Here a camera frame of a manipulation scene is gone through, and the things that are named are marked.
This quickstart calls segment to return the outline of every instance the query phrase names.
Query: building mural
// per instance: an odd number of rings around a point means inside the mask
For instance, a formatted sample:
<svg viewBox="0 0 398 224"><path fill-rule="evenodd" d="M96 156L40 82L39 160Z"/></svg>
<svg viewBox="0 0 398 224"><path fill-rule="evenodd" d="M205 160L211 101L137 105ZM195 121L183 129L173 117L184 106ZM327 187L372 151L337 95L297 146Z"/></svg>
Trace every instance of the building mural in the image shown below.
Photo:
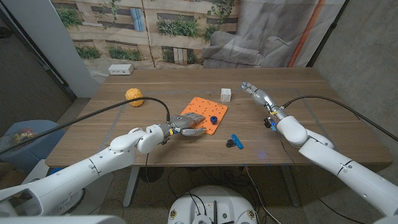
<svg viewBox="0 0 398 224"><path fill-rule="evenodd" d="M102 83L113 63L134 69L303 67L344 0L52 2L91 76Z"/></svg>
<svg viewBox="0 0 398 224"><path fill-rule="evenodd" d="M113 63L131 63L134 69L202 68L201 51L210 45L210 35L216 30L234 34L239 15L235 0L224 5L217 0L52 2L99 82Z"/></svg>

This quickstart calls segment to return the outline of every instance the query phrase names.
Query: orange ball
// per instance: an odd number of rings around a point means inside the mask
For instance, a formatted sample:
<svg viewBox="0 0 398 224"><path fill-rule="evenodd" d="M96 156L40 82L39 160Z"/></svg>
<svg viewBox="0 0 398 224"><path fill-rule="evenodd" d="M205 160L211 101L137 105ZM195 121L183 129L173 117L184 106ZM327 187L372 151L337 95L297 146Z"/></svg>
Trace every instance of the orange ball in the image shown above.
<svg viewBox="0 0 398 224"><path fill-rule="evenodd" d="M127 100L132 100L132 99L143 97L143 96L144 95L137 88L131 88L126 92ZM131 106L140 106L141 104L143 104L143 102L144 102L144 100L137 100L137 101L130 102L130 105Z"/></svg>

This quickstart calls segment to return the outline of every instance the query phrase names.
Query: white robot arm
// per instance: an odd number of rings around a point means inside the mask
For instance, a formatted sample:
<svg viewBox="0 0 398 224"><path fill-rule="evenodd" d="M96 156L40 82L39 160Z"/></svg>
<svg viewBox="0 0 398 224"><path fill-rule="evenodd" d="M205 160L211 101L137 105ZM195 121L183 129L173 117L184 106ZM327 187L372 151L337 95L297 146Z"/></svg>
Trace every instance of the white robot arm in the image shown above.
<svg viewBox="0 0 398 224"><path fill-rule="evenodd" d="M272 116L280 120L276 128L288 142L300 148L299 153L336 175L385 216L398 215L398 187L396 185L333 150L334 145L330 140L305 129L262 90L258 90L250 83L243 83L241 88L249 93L256 103L266 107Z"/></svg>
<svg viewBox="0 0 398 224"><path fill-rule="evenodd" d="M146 154L156 145L165 144L170 135L181 132L189 136L204 132L205 129L190 131L191 125L204 119L202 115L188 113L174 116L169 123L148 126L146 131L134 128L113 139L109 147L94 156L35 182L0 190L0 217L48 215L59 203L102 175L131 166L136 160L135 148ZM32 198L13 206L9 199L23 192Z"/></svg>

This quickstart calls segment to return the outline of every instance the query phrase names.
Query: table leg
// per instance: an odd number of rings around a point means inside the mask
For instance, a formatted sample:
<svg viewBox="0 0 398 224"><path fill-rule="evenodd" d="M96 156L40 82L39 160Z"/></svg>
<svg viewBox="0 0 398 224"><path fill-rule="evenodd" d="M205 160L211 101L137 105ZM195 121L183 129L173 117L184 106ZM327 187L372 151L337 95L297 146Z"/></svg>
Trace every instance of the table leg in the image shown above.
<svg viewBox="0 0 398 224"><path fill-rule="evenodd" d="M136 186L138 172L138 166L131 167L129 182L127 183L126 193L124 194L123 207L128 207L131 204L132 193Z"/></svg>
<svg viewBox="0 0 398 224"><path fill-rule="evenodd" d="M281 166L280 169L282 170L287 191L289 192L290 199L292 200L292 205L294 207L299 207L300 206L299 194L297 193L296 184L294 182L290 166Z"/></svg>

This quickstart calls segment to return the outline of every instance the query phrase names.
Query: orange pegboard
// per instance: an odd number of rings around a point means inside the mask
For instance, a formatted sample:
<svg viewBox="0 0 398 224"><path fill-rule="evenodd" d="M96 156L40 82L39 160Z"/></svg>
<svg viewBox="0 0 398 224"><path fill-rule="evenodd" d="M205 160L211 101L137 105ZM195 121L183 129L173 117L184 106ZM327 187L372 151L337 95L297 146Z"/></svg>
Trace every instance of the orange pegboard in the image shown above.
<svg viewBox="0 0 398 224"><path fill-rule="evenodd" d="M200 123L194 124L192 127L205 127L206 134L213 135L221 120L223 119L227 109L228 107L225 105L221 105L219 103L215 103L213 101L206 100L200 97L194 97L191 103L189 103L188 106L182 111L181 115L189 112L203 115L205 117L205 120ZM212 116L217 117L216 124L212 124L210 122L210 118Z"/></svg>

